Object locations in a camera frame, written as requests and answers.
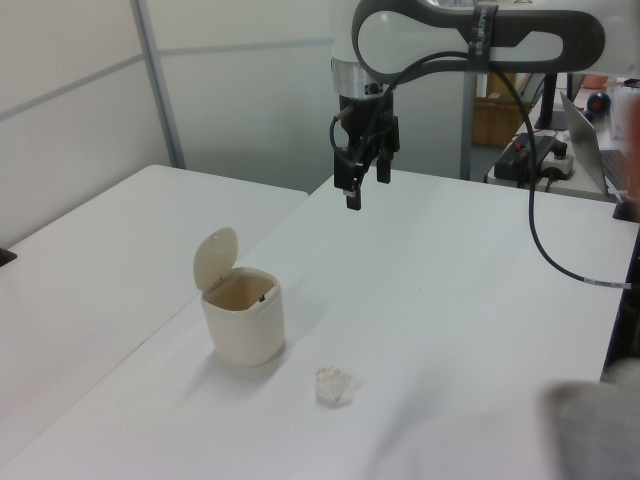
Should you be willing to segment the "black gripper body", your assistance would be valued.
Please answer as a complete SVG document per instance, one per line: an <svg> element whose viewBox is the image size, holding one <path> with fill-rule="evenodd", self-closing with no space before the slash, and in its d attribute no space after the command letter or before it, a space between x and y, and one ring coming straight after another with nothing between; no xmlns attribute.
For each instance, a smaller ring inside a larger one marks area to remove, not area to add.
<svg viewBox="0 0 640 480"><path fill-rule="evenodd" d="M399 150L399 126L394 114L393 95L366 99L339 96L337 122L347 135L346 156L378 156L385 151L393 156Z"/></svg>

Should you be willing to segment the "person's hand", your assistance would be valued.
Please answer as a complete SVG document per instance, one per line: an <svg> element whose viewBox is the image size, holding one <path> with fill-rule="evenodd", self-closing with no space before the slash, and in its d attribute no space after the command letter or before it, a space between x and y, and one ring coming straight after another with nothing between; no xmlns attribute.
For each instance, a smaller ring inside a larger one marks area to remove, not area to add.
<svg viewBox="0 0 640 480"><path fill-rule="evenodd" d="M628 197L639 205L640 196L640 103L639 96L630 100L626 114L626 138L628 144Z"/></svg>

